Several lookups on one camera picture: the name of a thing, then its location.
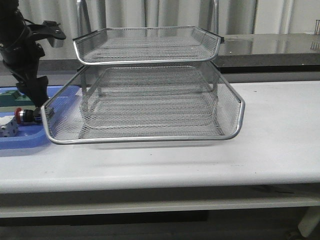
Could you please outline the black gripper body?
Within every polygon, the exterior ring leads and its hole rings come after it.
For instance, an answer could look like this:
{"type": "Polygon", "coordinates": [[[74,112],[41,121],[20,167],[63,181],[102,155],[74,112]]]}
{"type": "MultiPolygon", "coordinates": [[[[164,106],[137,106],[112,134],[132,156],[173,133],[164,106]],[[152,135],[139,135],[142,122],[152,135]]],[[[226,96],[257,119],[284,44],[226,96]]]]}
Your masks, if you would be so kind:
{"type": "Polygon", "coordinates": [[[0,54],[3,64],[17,80],[18,87],[44,87],[46,78],[37,77],[39,60],[45,56],[37,40],[44,39],[38,29],[42,24],[2,23],[0,54]]]}

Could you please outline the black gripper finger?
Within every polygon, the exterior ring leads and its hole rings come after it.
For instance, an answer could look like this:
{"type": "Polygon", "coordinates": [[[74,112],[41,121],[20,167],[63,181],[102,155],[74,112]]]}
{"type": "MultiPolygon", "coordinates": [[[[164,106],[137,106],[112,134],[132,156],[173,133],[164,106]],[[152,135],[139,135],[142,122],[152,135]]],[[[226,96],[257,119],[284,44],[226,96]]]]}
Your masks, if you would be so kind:
{"type": "Polygon", "coordinates": [[[41,107],[48,99],[48,77],[28,76],[25,80],[25,94],[32,100],[36,107],[41,107]]]}
{"type": "Polygon", "coordinates": [[[19,81],[18,83],[16,83],[16,87],[20,93],[29,96],[29,88],[24,81],[19,81]]]}

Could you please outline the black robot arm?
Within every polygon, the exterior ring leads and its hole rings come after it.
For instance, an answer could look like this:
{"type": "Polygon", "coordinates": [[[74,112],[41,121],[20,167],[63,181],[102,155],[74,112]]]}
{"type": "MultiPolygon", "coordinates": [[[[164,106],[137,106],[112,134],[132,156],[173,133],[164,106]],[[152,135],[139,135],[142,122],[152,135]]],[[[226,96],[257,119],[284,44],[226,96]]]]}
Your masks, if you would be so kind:
{"type": "Polygon", "coordinates": [[[0,54],[4,66],[17,80],[18,90],[27,95],[36,107],[41,107],[49,98],[48,78],[37,77],[39,60],[45,52],[33,40],[33,33],[18,6],[17,0],[0,2],[0,54]]]}

